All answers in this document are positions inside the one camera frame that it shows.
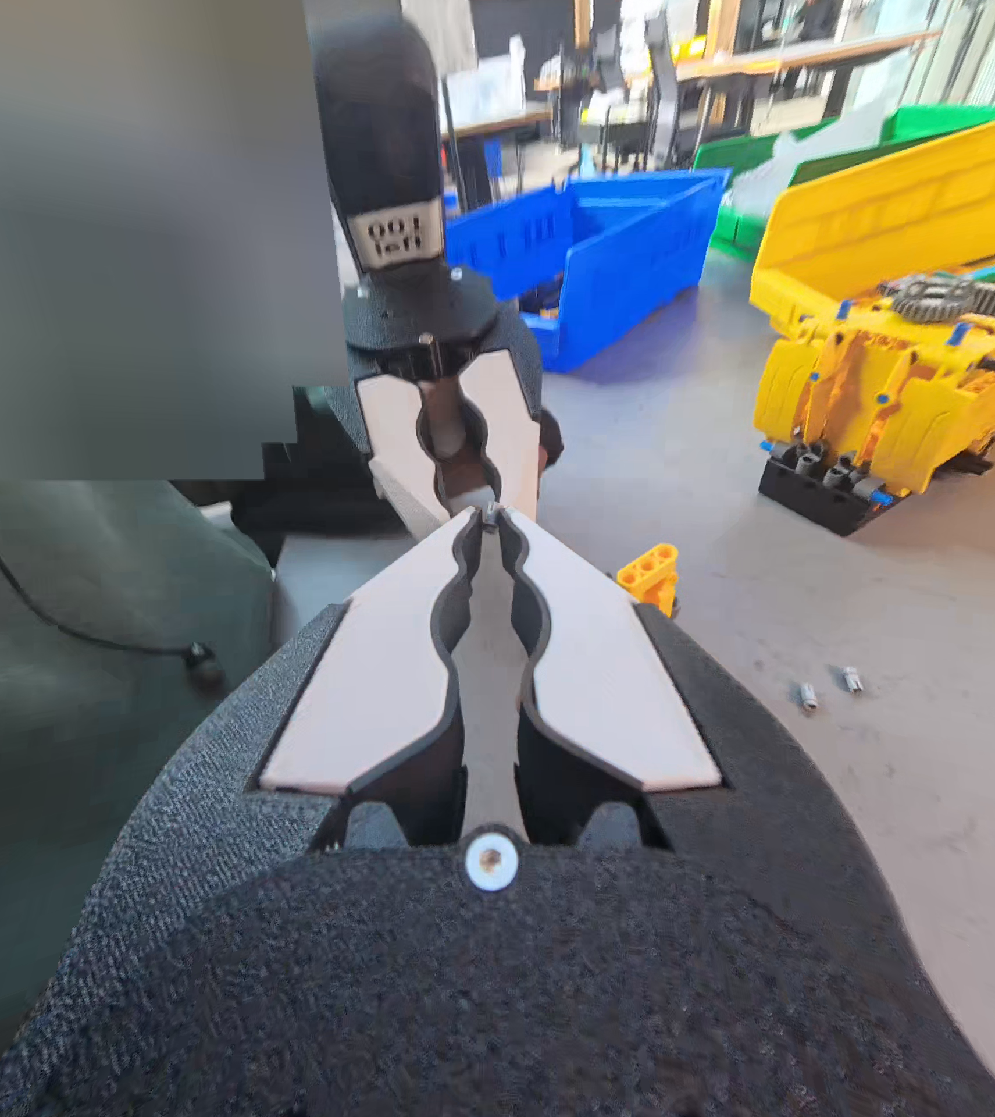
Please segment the wooden office desk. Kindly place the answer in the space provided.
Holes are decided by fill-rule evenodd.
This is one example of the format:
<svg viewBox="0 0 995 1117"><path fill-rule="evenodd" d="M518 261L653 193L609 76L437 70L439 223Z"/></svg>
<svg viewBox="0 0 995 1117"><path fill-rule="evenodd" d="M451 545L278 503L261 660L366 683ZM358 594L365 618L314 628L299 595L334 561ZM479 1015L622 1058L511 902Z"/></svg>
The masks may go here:
<svg viewBox="0 0 995 1117"><path fill-rule="evenodd" d="M849 41L813 40L805 44L734 55L718 55L701 61L680 63L676 77L680 83L707 82L733 77L774 76L791 68L858 67L880 63L899 51L922 49L940 37L939 30L901 35L869 35Z"/></svg>

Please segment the green plastic bin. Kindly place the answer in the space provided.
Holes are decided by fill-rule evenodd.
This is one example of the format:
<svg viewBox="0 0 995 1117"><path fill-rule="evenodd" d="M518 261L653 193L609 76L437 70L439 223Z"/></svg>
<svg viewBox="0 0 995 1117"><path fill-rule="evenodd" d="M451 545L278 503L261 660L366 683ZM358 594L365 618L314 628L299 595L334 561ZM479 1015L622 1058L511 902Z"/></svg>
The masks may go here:
<svg viewBox="0 0 995 1117"><path fill-rule="evenodd" d="M753 260L756 257L769 214L742 210L733 199L733 187L739 176L750 175L768 164L786 147L787 141L793 144L793 161L787 180L787 187L792 188L993 122L995 106L908 105L894 109L882 120L872 120L865 131L865 139L857 143L846 143L841 139L814 141L816 135L839 127L839 120L821 120L815 124L779 133L726 135L705 142L696 151L695 169L728 171L712 232L712 249L742 260Z"/></svg>

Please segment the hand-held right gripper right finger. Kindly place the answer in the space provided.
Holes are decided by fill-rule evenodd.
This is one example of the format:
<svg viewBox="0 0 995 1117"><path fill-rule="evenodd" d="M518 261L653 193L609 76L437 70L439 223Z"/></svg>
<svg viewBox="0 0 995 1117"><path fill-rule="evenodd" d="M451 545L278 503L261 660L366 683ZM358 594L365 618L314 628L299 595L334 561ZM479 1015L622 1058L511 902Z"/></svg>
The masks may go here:
<svg viewBox="0 0 995 1117"><path fill-rule="evenodd" d="M497 512L511 627L526 653L514 779L532 844L576 844L604 804L638 830L649 796L723 786L650 634L664 621L522 510Z"/></svg>

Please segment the yellow lego panel piece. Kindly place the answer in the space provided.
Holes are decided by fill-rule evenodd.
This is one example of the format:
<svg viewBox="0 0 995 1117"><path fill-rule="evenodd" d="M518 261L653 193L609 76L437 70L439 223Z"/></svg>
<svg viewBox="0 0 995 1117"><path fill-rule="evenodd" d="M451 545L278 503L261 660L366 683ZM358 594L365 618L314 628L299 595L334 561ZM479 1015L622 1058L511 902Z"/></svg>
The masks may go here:
<svg viewBox="0 0 995 1117"><path fill-rule="evenodd" d="M668 618L678 611L678 548L660 543L616 572L615 582L639 603L657 607Z"/></svg>

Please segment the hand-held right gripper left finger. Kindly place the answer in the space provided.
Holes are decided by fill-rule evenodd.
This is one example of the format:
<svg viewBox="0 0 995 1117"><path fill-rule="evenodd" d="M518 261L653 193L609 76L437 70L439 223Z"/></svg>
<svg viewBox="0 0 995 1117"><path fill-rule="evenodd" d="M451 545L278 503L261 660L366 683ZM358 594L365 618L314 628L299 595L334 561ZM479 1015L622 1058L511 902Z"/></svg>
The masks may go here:
<svg viewBox="0 0 995 1117"><path fill-rule="evenodd" d="M456 844L468 776L452 651L482 537L482 513L468 507L336 608L264 756L261 791L333 800L336 833L379 803L408 844Z"/></svg>

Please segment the person's green sweatshirt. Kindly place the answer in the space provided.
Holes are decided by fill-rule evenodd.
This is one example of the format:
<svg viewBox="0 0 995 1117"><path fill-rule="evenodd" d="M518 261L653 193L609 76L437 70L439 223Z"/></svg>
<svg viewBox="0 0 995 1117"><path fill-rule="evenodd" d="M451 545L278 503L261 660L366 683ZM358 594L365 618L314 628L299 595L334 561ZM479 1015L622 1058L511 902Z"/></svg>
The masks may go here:
<svg viewBox="0 0 995 1117"><path fill-rule="evenodd" d="M272 569L170 483L0 483L0 1052L117 832L272 649Z"/></svg>

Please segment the clear bubble wrap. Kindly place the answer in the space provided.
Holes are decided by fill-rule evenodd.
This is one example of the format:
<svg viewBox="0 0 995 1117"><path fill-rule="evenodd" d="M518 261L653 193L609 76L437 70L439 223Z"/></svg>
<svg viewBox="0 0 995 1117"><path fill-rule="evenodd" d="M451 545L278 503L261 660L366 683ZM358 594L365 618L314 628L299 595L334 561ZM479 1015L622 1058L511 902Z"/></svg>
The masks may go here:
<svg viewBox="0 0 995 1117"><path fill-rule="evenodd" d="M769 160L734 176L724 194L723 209L768 220L776 200L790 188L802 163L872 147L887 114L882 103L871 103L830 120L823 128L802 139L791 132L779 133Z"/></svg>

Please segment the yellow lego vehicle model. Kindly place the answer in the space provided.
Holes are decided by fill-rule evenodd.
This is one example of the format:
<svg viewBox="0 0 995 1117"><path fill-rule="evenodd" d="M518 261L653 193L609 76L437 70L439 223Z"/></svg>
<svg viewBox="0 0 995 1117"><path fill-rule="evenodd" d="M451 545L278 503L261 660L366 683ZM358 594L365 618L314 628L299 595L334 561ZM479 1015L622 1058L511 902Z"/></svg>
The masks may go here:
<svg viewBox="0 0 995 1117"><path fill-rule="evenodd" d="M771 349L754 426L759 495L840 538L940 475L988 472L995 284L910 273L803 315Z"/></svg>

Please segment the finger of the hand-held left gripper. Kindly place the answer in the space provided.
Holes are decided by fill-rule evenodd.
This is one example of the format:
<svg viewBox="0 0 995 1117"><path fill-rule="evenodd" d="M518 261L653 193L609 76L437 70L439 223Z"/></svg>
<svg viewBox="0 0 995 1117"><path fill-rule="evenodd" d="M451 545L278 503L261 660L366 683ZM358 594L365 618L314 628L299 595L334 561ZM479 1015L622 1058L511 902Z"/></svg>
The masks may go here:
<svg viewBox="0 0 995 1117"><path fill-rule="evenodd" d="M420 432L420 388L379 374L356 384L369 436L369 471L377 495L398 514L412 538L425 538L450 521L439 491L434 457Z"/></svg>
<svg viewBox="0 0 995 1117"><path fill-rule="evenodd" d="M497 500L536 521L540 495L540 423L530 414L508 351L478 355L459 374L468 430Z"/></svg>

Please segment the blue plastic bin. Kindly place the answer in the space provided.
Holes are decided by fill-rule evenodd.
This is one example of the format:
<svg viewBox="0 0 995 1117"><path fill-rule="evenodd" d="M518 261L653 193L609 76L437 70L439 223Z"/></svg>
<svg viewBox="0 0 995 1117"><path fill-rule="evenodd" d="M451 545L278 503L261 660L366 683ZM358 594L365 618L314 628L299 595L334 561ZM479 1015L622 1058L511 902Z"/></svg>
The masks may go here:
<svg viewBox="0 0 995 1117"><path fill-rule="evenodd" d="M570 373L698 285L729 175L574 176L456 216L447 258L517 300L544 369Z"/></svg>

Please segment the large yellow plastic bin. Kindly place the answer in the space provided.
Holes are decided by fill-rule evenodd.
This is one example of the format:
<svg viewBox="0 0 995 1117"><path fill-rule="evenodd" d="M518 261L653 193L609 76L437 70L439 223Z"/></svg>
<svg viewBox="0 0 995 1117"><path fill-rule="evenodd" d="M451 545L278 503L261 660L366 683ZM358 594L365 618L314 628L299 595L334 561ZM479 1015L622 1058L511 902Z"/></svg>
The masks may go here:
<svg viewBox="0 0 995 1117"><path fill-rule="evenodd" d="M803 315L909 273L995 256L995 120L835 175L776 200L752 273L752 305L782 336Z"/></svg>

